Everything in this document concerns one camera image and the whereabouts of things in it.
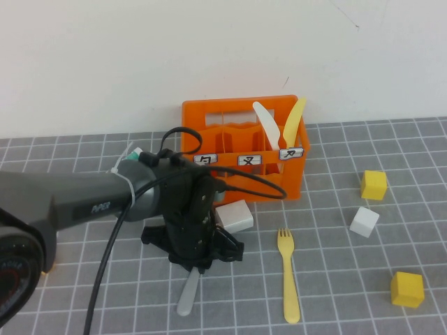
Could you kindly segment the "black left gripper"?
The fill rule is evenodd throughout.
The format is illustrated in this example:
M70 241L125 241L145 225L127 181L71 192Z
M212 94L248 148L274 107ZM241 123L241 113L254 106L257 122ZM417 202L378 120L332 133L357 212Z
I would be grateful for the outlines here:
M189 216L164 221L164 225L144 228L141 241L165 251L168 260L189 271L190 276L203 275L215 260L243 260L244 243L217 224L213 211L201 221Z

